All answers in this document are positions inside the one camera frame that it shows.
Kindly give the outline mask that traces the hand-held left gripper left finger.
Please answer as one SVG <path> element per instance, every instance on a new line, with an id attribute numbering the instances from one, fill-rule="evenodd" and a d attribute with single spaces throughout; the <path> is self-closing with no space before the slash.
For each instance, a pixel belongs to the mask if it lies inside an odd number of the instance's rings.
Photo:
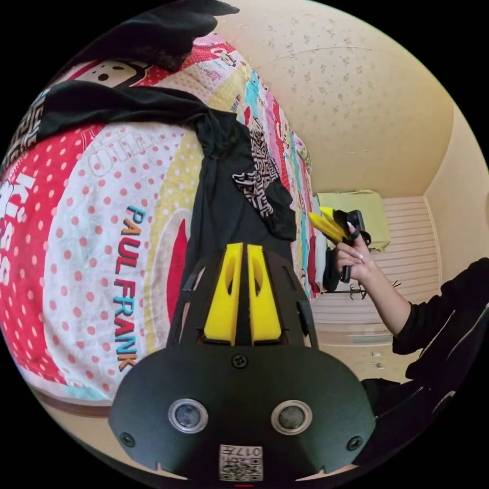
<path id="1" fill-rule="evenodd" d="M 243 244 L 227 245 L 204 326 L 207 341 L 235 344 Z"/>

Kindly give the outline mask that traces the person's right hand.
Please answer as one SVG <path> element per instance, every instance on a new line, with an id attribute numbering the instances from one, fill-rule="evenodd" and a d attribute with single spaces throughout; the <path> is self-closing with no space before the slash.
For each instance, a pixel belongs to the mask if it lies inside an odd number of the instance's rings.
<path id="1" fill-rule="evenodd" d="M 337 244 L 335 259 L 340 277 L 343 277 L 343 269 L 348 268 L 350 278 L 358 281 L 362 286 L 367 286 L 372 274 L 377 271 L 361 233 L 358 233 L 349 244 L 344 242 Z"/>

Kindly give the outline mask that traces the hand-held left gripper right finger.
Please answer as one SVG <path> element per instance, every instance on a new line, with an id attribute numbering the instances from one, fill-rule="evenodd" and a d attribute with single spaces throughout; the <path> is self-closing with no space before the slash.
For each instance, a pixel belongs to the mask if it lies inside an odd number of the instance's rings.
<path id="1" fill-rule="evenodd" d="M 262 247 L 248 245 L 247 257 L 251 340 L 277 342 L 282 328 Z"/>

